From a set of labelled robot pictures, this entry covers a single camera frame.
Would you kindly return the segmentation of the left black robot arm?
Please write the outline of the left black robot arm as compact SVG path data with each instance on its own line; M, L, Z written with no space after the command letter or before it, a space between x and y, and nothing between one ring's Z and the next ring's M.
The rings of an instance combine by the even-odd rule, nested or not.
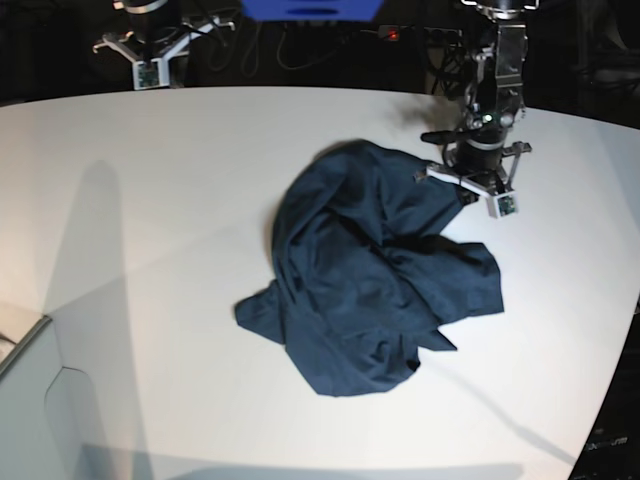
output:
M420 140L441 148L442 162L430 162L425 175L457 185L471 202L486 200L488 212L502 219L519 211L514 179L527 142L508 142L525 111L523 67L528 37L525 15L538 1L464 1L487 19L465 40L466 65L460 119L449 130L425 132Z

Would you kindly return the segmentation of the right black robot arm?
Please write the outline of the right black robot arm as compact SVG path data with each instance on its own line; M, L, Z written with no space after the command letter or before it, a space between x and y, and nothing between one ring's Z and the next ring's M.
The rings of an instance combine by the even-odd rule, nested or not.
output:
M200 3L195 16L185 16L179 1L115 1L126 14L130 29L108 32L93 45L93 51L108 48L131 65L135 91L180 88L184 85L190 48L199 38L224 46L225 29L236 29L230 18L207 11Z

